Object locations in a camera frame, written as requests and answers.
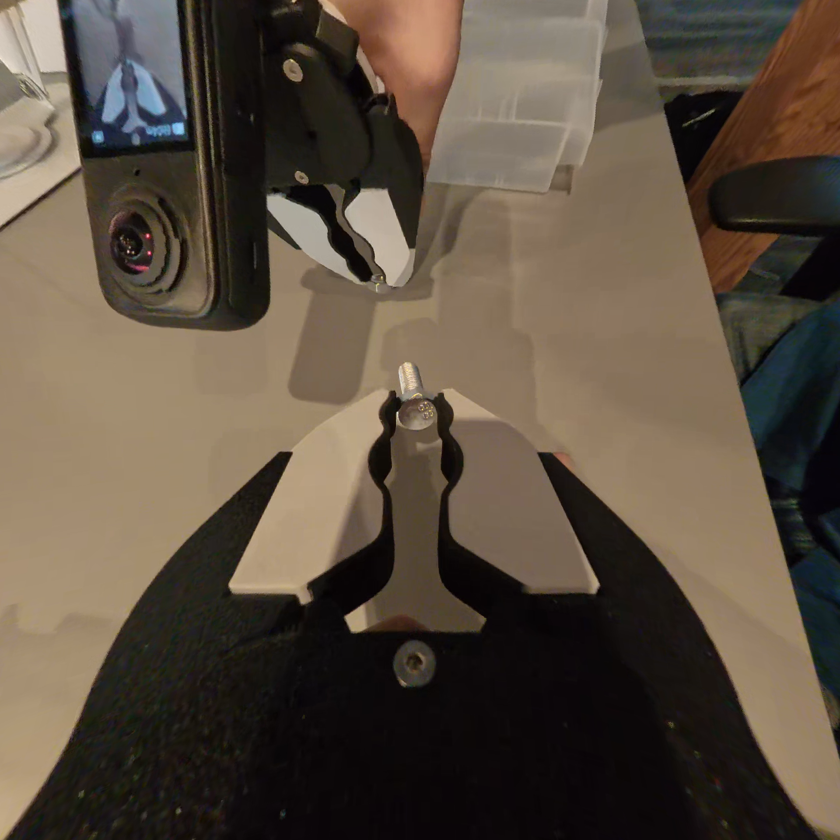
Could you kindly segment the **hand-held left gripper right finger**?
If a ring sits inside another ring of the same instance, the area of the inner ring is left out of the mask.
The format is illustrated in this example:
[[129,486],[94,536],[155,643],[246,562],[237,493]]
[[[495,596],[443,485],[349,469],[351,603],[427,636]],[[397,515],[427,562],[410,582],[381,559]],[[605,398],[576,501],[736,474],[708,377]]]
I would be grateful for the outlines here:
[[455,389],[439,409],[448,525],[438,534],[531,595],[594,595],[600,583],[537,449]]

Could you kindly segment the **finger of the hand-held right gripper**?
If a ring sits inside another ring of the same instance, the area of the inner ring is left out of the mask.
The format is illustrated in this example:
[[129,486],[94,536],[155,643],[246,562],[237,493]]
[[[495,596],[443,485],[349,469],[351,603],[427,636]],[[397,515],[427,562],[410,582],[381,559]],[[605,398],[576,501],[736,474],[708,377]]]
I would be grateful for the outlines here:
[[343,216],[345,191],[337,185],[299,185],[268,195],[274,230],[323,268],[353,284],[368,286],[378,269],[370,247],[352,233]]
[[362,188],[343,210],[352,233],[370,247],[375,272],[381,283],[401,289],[415,268],[416,247],[409,245],[389,192],[384,188]]

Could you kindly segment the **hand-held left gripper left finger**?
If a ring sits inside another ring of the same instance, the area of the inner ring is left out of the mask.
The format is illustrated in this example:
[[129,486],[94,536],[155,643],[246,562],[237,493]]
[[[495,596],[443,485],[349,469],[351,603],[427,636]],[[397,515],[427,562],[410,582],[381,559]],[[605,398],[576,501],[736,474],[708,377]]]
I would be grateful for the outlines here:
[[385,502],[369,456],[391,396],[374,391],[292,449],[228,583],[232,595],[293,595],[309,604],[327,573],[380,535]]

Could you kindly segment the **steel hex bolt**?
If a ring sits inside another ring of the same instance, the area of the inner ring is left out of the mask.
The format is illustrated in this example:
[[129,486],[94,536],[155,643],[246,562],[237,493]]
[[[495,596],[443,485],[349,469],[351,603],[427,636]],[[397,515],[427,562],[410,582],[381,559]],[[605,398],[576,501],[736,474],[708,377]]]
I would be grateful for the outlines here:
[[400,407],[397,419],[409,431],[421,432],[437,423],[434,398],[425,388],[415,363],[403,362],[398,368]]

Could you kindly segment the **person's right hand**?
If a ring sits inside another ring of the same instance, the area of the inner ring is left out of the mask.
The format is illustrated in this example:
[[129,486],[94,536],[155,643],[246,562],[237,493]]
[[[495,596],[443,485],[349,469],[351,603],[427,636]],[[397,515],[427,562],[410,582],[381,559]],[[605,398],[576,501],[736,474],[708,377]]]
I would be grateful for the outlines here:
[[428,170],[459,59],[463,1],[336,1]]

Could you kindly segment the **clear plastic bin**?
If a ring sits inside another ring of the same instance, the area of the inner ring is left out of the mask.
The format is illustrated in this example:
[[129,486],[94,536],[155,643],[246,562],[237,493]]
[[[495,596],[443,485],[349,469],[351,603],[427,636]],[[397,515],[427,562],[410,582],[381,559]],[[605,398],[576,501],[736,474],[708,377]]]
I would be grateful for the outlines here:
[[465,2],[431,183],[546,193],[595,125],[607,1]]

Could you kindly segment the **person's grey jeans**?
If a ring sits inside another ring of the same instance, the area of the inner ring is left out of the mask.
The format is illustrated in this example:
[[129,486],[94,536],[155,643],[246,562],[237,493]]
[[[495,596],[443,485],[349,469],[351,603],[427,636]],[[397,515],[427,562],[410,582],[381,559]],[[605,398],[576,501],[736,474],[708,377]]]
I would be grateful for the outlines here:
[[838,295],[814,301],[758,292],[716,295],[718,315],[732,367],[742,385],[783,336],[813,312],[838,308]]

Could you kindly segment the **black bag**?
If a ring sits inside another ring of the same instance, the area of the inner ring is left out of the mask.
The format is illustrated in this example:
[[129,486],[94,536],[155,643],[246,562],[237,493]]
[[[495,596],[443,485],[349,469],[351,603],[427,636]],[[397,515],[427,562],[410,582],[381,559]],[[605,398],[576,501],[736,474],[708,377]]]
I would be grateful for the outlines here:
[[680,93],[665,104],[668,131],[684,184],[697,170],[743,96],[742,91]]

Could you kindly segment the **light wooden support post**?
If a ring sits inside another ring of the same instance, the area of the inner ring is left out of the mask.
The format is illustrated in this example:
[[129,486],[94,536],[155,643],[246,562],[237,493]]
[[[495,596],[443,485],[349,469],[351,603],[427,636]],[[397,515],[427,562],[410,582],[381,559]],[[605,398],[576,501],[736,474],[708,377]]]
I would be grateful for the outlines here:
[[804,1],[689,180],[687,195],[711,288],[745,276],[777,235],[729,233],[708,193],[744,165],[839,152],[839,2]]

